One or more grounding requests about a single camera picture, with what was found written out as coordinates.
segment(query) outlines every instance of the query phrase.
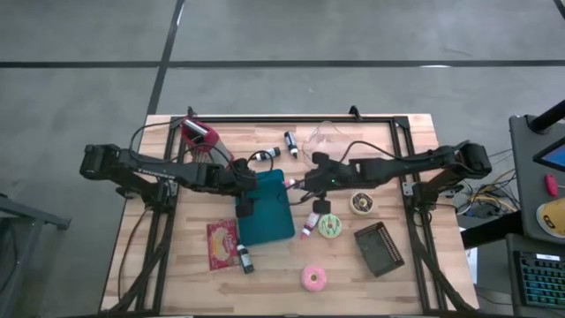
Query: clear plastic bag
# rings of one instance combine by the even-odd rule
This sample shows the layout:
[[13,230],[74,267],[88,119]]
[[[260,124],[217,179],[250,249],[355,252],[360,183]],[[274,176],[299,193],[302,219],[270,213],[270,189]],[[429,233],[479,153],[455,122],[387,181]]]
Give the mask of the clear plastic bag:
[[342,159],[345,150],[353,140],[343,132],[340,132],[330,121],[324,121],[313,130],[312,134],[302,144],[302,153],[307,158],[305,163],[310,168],[316,168],[312,163],[314,152],[323,152],[333,160]]

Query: black bottle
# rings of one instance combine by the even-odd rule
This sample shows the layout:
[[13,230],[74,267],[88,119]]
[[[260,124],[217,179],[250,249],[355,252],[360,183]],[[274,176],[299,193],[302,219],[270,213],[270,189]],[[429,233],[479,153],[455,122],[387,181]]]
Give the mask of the black bottle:
[[249,256],[249,252],[247,248],[243,246],[239,241],[237,242],[237,255],[239,255],[239,262],[241,266],[244,268],[244,272],[246,274],[251,274],[255,268],[253,267],[253,263],[251,262],[251,257]]

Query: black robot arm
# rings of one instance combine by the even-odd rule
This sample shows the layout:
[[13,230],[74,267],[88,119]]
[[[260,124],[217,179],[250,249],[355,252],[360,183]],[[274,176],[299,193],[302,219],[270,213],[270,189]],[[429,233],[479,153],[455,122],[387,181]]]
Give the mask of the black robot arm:
[[[139,194],[147,205],[165,211],[172,208],[169,197],[177,192],[169,181],[195,192],[238,197],[237,217],[249,216],[252,201],[245,194],[257,187],[255,172],[247,168],[245,159],[234,161],[231,167],[227,170],[216,163],[171,163],[116,145],[87,145],[80,174],[90,180],[110,180],[120,186],[117,192],[124,197]],[[149,182],[138,173],[161,181]]]
[[410,185],[414,208],[424,208],[437,201],[438,194],[466,178],[484,178],[491,170],[485,148],[468,141],[457,146],[442,146],[425,153],[394,159],[350,159],[344,164],[329,159],[324,153],[314,153],[318,168],[305,174],[304,190],[320,199],[313,204],[314,212],[330,213],[325,201],[327,191],[344,189],[373,189],[392,178],[428,170],[443,169],[428,182]]

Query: rgb keyboard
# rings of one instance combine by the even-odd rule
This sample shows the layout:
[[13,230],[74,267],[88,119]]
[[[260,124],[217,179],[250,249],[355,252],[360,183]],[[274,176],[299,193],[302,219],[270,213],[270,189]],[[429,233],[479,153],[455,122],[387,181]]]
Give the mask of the rgb keyboard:
[[565,309],[565,261],[558,256],[515,252],[525,305]]

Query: monitor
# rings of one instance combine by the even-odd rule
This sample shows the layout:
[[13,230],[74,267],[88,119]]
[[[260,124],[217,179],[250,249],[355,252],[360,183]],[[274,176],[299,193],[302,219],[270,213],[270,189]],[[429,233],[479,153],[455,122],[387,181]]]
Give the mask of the monitor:
[[533,156],[533,161],[565,172],[565,137]]

